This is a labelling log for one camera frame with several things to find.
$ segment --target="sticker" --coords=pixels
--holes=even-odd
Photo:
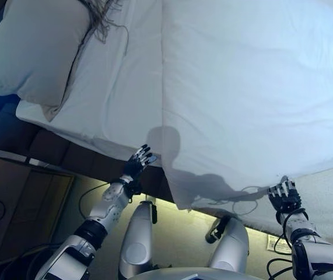
[[[274,252],[275,242],[277,241],[278,237],[268,234],[267,235],[267,250]],[[285,239],[281,238],[276,245],[276,250],[280,253],[291,253],[291,249],[288,247],[287,242]]]

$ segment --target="joint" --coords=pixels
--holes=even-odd
[[[301,237],[304,236],[318,236],[320,235],[316,233],[315,231],[311,229],[296,229],[292,234],[290,235],[290,242],[294,244],[297,240],[299,240]]]
[[[105,227],[100,223],[94,220],[86,220],[75,231],[74,235],[85,239],[95,248],[95,250],[98,250],[108,233]]]

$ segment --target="wooden furniture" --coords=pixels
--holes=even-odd
[[[49,243],[74,177],[0,159],[0,264]]]

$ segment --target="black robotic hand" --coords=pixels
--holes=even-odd
[[[157,159],[157,157],[149,151],[150,147],[148,147],[147,144],[141,146],[126,162],[124,175],[130,176],[135,181],[143,170]]]

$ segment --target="floor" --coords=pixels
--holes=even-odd
[[[61,222],[59,223],[54,241],[60,242],[69,236],[83,221],[79,216],[78,199],[88,189],[96,187],[103,182],[87,177],[78,177],[71,189],[66,202]],[[106,187],[99,188],[85,196],[82,201],[83,213],[88,214],[90,207],[100,199]],[[91,280],[117,279],[118,260],[120,257],[121,242],[125,235],[128,221],[138,206],[145,200],[144,195],[134,197],[132,204],[122,213],[119,224],[105,239],[101,250],[90,266]],[[195,212],[179,211],[169,202],[157,199],[158,223],[153,226],[153,260],[154,264],[167,267],[204,267],[206,266],[216,244],[208,244],[205,233],[210,228],[214,217]],[[248,229],[250,241],[250,255],[246,273],[261,279],[268,279],[266,264],[279,257],[266,250],[267,234]],[[272,264],[273,273],[289,266],[289,263],[276,262]],[[277,279],[294,279],[292,271],[288,271]]]

